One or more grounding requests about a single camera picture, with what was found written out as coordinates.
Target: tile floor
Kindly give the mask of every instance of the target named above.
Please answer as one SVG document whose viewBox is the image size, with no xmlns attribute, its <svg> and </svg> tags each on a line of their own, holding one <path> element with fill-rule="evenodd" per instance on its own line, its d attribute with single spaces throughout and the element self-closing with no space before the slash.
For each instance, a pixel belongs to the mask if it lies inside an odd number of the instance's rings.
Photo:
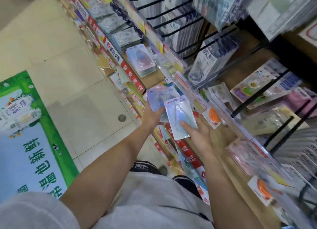
<svg viewBox="0 0 317 229">
<path fill-rule="evenodd" d="M 28 71 L 79 171 L 137 128 L 57 0 L 0 0 L 0 61 L 0 81 Z M 138 159 L 166 165 L 149 139 Z"/>
</svg>

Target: forearm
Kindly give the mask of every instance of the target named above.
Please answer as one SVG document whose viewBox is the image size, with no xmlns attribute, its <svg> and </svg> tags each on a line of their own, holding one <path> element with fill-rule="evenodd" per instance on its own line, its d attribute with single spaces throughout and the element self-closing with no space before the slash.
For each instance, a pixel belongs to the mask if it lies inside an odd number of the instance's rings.
<svg viewBox="0 0 317 229">
<path fill-rule="evenodd" d="M 238 193 L 217 157 L 208 153 L 203 161 L 215 227 L 231 229 L 234 225 L 238 229 L 262 229 L 259 219 Z"/>
<path fill-rule="evenodd" d="M 82 229 L 91 227 L 109 210 L 151 132 L 145 125 L 138 127 L 86 167 L 61 197 Z"/>
</svg>

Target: hand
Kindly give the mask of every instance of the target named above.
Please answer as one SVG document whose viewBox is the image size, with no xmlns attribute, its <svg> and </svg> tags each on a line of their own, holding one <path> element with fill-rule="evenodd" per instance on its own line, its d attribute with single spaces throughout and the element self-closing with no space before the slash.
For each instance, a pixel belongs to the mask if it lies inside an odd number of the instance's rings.
<svg viewBox="0 0 317 229">
<path fill-rule="evenodd" d="M 146 130 L 149 131 L 149 133 L 152 133 L 157 125 L 164 125 L 163 122 L 160 122 L 161 115 L 164 111 L 165 107 L 162 106 L 160 109 L 153 112 L 150 107 L 149 101 L 147 101 L 145 103 L 145 112 L 142 120 L 142 126 L 144 126 Z"/>
<path fill-rule="evenodd" d="M 192 128 L 186 122 L 181 121 L 180 124 L 185 131 L 191 136 L 192 142 L 201 155 L 212 152 L 209 127 L 202 122 L 201 119 L 195 118 L 197 127 Z"/>
</svg>

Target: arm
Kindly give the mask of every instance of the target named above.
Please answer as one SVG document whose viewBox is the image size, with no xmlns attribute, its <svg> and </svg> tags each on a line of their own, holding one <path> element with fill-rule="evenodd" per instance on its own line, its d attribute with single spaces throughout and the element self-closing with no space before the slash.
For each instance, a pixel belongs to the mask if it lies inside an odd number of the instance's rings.
<svg viewBox="0 0 317 229">
<path fill-rule="evenodd" d="M 147 137 L 160 124 L 164 107 L 153 112 L 146 103 L 143 123 L 86 167 L 62 195 L 81 229 L 92 227 L 110 208 Z"/>
<path fill-rule="evenodd" d="M 259 219 L 238 193 L 213 152 L 209 127 L 198 118 L 196 122 L 198 129 L 185 122 L 181 122 L 181 125 L 189 133 L 202 156 L 215 228 L 263 229 Z"/>
</svg>

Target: black shorts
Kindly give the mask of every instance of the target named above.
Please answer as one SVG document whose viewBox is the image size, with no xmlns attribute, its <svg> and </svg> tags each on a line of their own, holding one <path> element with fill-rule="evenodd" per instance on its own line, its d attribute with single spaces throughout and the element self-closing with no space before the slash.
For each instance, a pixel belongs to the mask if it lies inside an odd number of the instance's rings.
<svg viewBox="0 0 317 229">
<path fill-rule="evenodd" d="M 161 172 L 157 169 L 156 166 L 154 166 L 152 163 L 147 161 L 135 161 L 130 169 L 130 171 L 134 172 L 149 172 L 156 175 L 162 175 Z M 187 191 L 191 192 L 198 198 L 201 198 L 195 182 L 193 182 L 190 178 L 187 176 L 175 176 L 172 178 L 174 181 L 179 183 L 182 187 L 184 187 Z"/>
</svg>

